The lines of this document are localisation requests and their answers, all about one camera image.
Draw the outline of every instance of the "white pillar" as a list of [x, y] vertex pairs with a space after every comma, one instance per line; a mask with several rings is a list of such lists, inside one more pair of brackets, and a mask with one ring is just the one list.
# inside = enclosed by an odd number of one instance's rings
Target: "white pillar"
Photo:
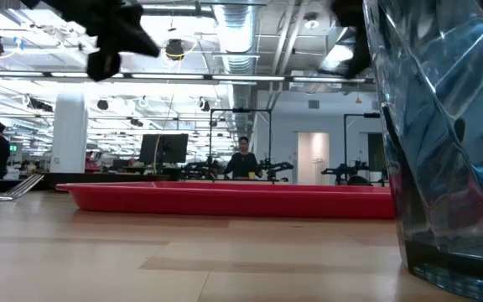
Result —
[[87, 122], [87, 104], [82, 93], [65, 91], [57, 96], [50, 172], [85, 172]]

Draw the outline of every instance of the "ventilation duct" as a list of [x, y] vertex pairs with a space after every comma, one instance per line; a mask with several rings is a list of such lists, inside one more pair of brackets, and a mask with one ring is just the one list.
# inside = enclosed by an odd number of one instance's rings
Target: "ventilation duct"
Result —
[[[254, 50], [256, 35], [257, 7], [252, 5], [214, 5], [221, 51], [237, 54], [224, 56], [223, 65], [229, 74], [254, 74], [256, 59], [239, 54], [250, 53]], [[255, 88], [249, 85], [231, 85], [229, 97], [233, 108], [253, 108], [256, 106]], [[238, 136], [249, 136], [250, 123], [254, 119], [251, 115], [247, 119], [246, 113], [234, 114], [234, 123], [238, 129]]]

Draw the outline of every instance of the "robotic arm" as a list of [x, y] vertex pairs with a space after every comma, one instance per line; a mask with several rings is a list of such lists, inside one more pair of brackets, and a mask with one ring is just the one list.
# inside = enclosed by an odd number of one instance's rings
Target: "robotic arm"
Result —
[[[92, 37], [100, 49], [89, 55], [87, 74], [94, 81], [114, 76], [120, 70], [121, 51], [159, 56], [158, 46], [141, 27], [143, 7], [135, 0], [43, 0], [66, 21], [74, 21]], [[22, 0], [33, 9], [40, 0]]]

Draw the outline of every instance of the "exposed ceiling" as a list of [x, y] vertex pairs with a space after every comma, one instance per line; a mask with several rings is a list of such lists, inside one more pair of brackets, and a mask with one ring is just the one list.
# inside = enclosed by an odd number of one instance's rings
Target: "exposed ceiling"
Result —
[[[232, 61], [252, 58], [255, 67], [252, 72], [256, 75], [269, 75], [275, 70], [275, 74], [315, 76], [321, 68], [343, 68], [344, 63], [341, 62], [351, 57], [355, 44], [350, 29], [337, 27], [338, 24], [329, 14], [327, 1], [272, 1], [267, 5], [254, 6], [255, 18], [244, 19], [245, 23], [251, 22], [254, 28], [254, 34], [249, 33], [252, 46], [242, 54], [226, 53], [226, 47], [243, 42], [237, 41], [242, 39], [243, 34], [225, 35], [221, 21], [209, 18], [214, 13], [218, 14], [216, 7], [203, 1], [202, 11], [205, 14], [191, 17], [187, 11], [195, 7], [192, 2], [140, 2], [145, 8], [141, 25], [164, 51], [158, 59], [124, 53], [121, 72], [236, 73], [231, 69], [234, 65], [229, 65]], [[298, 21], [298, 15], [303, 15], [303, 20]], [[282, 41], [283, 30], [286, 39]], [[0, 54], [0, 70], [83, 72], [87, 55], [96, 51], [96, 40], [88, 37], [80, 25], [67, 23], [57, 12], [47, 8], [0, 8], [0, 36], [4, 47], [4, 52]], [[182, 60], [171, 60], [165, 54], [170, 39], [182, 40]], [[279, 51], [279, 58], [282, 60], [276, 63], [276, 52], [281, 44], [283, 49]], [[189, 151], [201, 158], [208, 153], [210, 125], [210, 113], [200, 109], [202, 101], [208, 102], [211, 108], [265, 107], [267, 102], [262, 102], [262, 98], [278, 96], [275, 101], [282, 102], [283, 99], [291, 99], [286, 94], [303, 94], [292, 91], [373, 90], [373, 85], [368, 88], [355, 85], [348, 89], [327, 84], [281, 85], [275, 86], [272, 94], [269, 94], [268, 84], [255, 85], [251, 82], [232, 85], [225, 81], [189, 84], [183, 81], [112, 79], [83, 83], [47, 78], [0, 77], [0, 121], [11, 126], [12, 129], [8, 131], [12, 135], [11, 140], [26, 144], [28, 147], [25, 151], [31, 154], [48, 151], [53, 130], [52, 114], [33, 109], [28, 103], [33, 98], [55, 108], [58, 92], [76, 87], [86, 94], [90, 102], [90, 148], [120, 155], [138, 154], [144, 133], [189, 133]], [[97, 106], [99, 100], [106, 100], [109, 109], [100, 110]], [[288, 106], [286, 101], [281, 108], [285, 106]], [[133, 126], [127, 117], [137, 118], [143, 126]], [[212, 134], [214, 153], [226, 156], [236, 144], [237, 136], [250, 135], [252, 118], [252, 114], [222, 115]]]

